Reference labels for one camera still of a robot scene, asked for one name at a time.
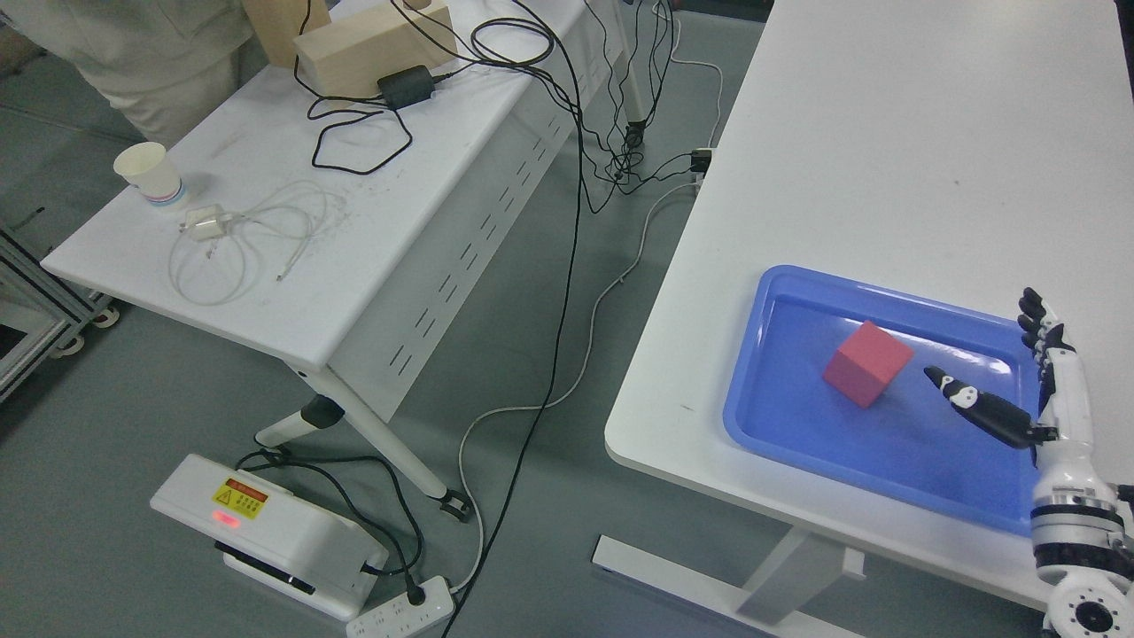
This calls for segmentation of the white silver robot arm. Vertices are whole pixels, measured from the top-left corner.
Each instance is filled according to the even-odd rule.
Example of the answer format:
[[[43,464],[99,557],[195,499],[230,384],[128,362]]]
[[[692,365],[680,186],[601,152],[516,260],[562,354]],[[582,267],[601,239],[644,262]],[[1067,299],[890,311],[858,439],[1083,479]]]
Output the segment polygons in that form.
[[[1129,637],[1131,536],[1117,503],[1131,505],[1131,486],[1116,486],[1112,501],[1050,495],[1031,511],[1036,576],[1052,586],[1046,597],[1041,637]]]

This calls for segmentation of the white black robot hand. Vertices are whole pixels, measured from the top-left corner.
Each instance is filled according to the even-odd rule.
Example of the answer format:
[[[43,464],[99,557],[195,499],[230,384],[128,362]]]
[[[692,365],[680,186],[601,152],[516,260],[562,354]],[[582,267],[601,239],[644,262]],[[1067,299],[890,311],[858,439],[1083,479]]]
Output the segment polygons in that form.
[[[1038,371],[1036,417],[939,367],[926,366],[924,375],[970,424],[1008,446],[1029,449],[1038,473],[1034,508],[1077,507],[1117,517],[1116,488],[1094,467],[1094,424],[1084,364],[1067,339],[1066,324],[1031,287],[1024,288],[1018,307],[1021,342]]]

